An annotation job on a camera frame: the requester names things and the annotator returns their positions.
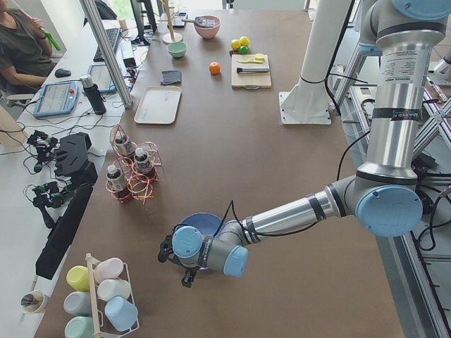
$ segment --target wooden cutting board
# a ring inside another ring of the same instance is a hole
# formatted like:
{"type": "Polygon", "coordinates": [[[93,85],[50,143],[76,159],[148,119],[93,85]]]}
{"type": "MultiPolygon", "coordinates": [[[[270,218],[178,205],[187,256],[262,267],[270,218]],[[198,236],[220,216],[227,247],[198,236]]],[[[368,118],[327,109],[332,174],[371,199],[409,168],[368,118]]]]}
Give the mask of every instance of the wooden cutting board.
{"type": "Polygon", "coordinates": [[[232,88],[271,88],[271,71],[267,73],[245,73],[237,74],[237,68],[269,68],[269,59],[264,55],[263,63],[241,63],[238,60],[245,60],[253,54],[233,54],[232,55],[232,88]]]}

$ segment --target gray cloth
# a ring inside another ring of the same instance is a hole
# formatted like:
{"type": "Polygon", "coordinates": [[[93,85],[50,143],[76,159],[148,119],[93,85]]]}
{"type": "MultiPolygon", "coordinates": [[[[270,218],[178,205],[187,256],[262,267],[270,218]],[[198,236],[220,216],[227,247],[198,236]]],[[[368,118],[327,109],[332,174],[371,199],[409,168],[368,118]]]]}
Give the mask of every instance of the gray cloth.
{"type": "Polygon", "coordinates": [[[161,72],[161,84],[173,85],[174,83],[182,83],[182,73],[179,70],[163,70],[161,72]]]}
{"type": "Polygon", "coordinates": [[[13,65],[17,73],[47,76],[54,64],[44,55],[27,17],[18,9],[9,9],[8,13],[16,20],[17,28],[0,25],[0,68],[13,65]]]}

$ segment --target black thermos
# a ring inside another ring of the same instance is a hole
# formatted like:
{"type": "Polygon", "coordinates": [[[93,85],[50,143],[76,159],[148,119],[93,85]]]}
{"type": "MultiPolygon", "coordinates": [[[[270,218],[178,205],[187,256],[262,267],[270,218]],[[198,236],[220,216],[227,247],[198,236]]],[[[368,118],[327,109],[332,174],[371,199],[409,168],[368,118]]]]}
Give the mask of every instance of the black thermos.
{"type": "Polygon", "coordinates": [[[91,107],[97,115],[102,115],[106,113],[106,108],[104,105],[104,100],[101,97],[98,86],[93,83],[91,76],[86,74],[80,77],[80,81],[82,82],[83,90],[85,91],[85,95],[89,102],[91,103],[91,107]]]}

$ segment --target white plate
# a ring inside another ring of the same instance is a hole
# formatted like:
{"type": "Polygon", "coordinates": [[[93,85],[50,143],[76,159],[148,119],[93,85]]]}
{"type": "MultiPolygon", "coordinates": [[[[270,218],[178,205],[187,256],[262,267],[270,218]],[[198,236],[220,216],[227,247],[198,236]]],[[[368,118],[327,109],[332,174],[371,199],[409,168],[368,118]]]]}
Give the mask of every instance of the white plate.
{"type": "Polygon", "coordinates": [[[147,125],[170,125],[175,121],[182,89],[147,87],[135,114],[135,122],[147,125]]]}

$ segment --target yellow mug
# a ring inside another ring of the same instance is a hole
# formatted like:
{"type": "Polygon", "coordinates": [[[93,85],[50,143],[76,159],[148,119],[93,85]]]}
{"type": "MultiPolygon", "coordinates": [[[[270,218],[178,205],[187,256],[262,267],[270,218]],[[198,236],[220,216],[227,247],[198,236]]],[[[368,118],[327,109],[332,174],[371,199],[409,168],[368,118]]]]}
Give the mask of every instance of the yellow mug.
{"type": "Polygon", "coordinates": [[[82,265],[74,266],[66,275],[66,281],[75,291],[89,291],[87,267],[82,265]]]}

